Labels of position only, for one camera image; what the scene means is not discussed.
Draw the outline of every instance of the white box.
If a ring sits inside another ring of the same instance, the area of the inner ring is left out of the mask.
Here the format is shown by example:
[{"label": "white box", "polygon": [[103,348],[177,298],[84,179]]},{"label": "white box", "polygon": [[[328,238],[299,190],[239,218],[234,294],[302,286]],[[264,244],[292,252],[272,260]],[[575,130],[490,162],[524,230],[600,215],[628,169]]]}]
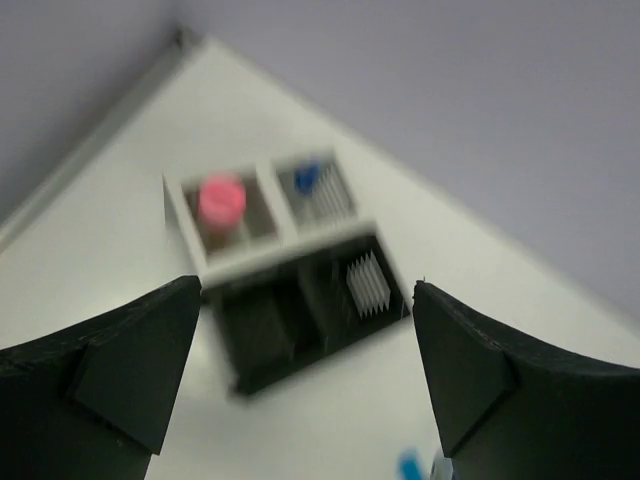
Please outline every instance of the white box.
[{"label": "white box", "polygon": [[[293,171],[312,161],[322,175],[309,196],[293,187]],[[231,174],[247,192],[244,220],[224,247],[207,243],[197,222],[204,179]],[[164,175],[165,210],[176,220],[203,287],[212,287],[291,258],[375,231],[375,221],[333,152],[308,152],[238,169]]]}]

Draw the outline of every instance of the blue object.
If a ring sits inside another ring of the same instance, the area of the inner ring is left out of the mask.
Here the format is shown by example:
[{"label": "blue object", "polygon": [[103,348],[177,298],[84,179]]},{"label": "blue object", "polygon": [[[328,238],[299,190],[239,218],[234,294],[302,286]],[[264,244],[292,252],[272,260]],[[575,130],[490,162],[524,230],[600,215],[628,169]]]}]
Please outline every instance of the blue object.
[{"label": "blue object", "polygon": [[302,195],[310,195],[313,192],[318,178],[320,178],[320,164],[318,162],[297,168],[293,172],[293,184],[298,193]]},{"label": "blue object", "polygon": [[402,480],[427,480],[427,477],[422,475],[418,457],[413,452],[405,453],[400,457],[398,470]]}]

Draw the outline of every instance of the pink cap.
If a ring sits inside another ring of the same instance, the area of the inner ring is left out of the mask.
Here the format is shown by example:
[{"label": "pink cap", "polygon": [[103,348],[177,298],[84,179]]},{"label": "pink cap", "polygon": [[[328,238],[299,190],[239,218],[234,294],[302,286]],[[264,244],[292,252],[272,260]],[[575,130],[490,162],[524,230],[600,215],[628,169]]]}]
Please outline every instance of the pink cap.
[{"label": "pink cap", "polygon": [[238,226],[247,208],[247,193],[240,180],[215,176],[200,186],[198,214],[213,230],[228,231]]}]

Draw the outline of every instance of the gray wall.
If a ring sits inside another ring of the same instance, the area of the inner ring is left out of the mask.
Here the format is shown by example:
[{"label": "gray wall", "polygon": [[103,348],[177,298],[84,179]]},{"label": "gray wall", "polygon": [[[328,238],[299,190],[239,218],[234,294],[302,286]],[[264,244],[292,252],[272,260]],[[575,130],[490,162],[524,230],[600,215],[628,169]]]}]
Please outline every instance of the gray wall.
[{"label": "gray wall", "polygon": [[175,33],[174,0],[0,0],[0,223]]},{"label": "gray wall", "polygon": [[184,1],[194,27],[640,316],[640,2]]}]

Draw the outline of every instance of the white table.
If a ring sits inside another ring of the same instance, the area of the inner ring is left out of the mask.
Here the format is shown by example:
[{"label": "white table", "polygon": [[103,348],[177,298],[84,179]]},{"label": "white table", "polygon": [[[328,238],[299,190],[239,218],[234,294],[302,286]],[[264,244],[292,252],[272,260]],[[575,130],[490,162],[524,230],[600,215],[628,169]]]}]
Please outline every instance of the white table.
[{"label": "white table", "polygon": [[[192,273],[179,237],[165,228],[163,170],[326,145],[366,195],[408,297],[424,277],[543,340],[640,367],[633,319],[213,41],[0,257],[0,347]],[[426,464],[437,444],[411,322],[249,405],[227,398],[222,356],[205,312],[149,479],[388,480],[404,449],[417,448]]]}]

